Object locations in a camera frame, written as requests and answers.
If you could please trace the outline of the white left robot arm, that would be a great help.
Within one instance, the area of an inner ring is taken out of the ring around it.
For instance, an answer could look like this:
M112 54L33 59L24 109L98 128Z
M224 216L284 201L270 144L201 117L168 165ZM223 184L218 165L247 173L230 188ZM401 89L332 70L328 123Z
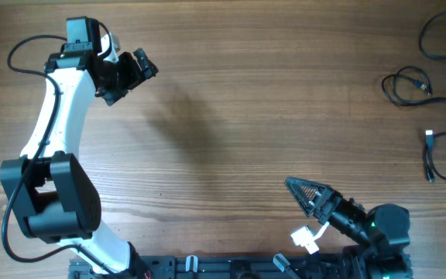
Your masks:
M113 105L153 78L157 66L142 49L122 52L107 27L87 16L69 18L62 46L40 76L46 93L33 134L15 160L0 167L9 200L3 219L22 234L72 250L96 278L149 278L135 247L101 218L101 201L78 160L85 116L94 98Z

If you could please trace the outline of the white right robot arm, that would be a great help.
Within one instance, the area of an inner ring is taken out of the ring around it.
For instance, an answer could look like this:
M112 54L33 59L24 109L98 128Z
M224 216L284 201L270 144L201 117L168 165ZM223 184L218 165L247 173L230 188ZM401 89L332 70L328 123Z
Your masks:
M308 226L294 231L290 238L308 252L295 267L280 256L273 259L282 272L295 278L373 278L413 277L410 256L403 249L410 244L410 213L401 206L383 204L366 211L354 199L327 184L288 177L284 182L304 214L321 224L314 233ZM316 241L333 227L355 242L340 253L320 253Z

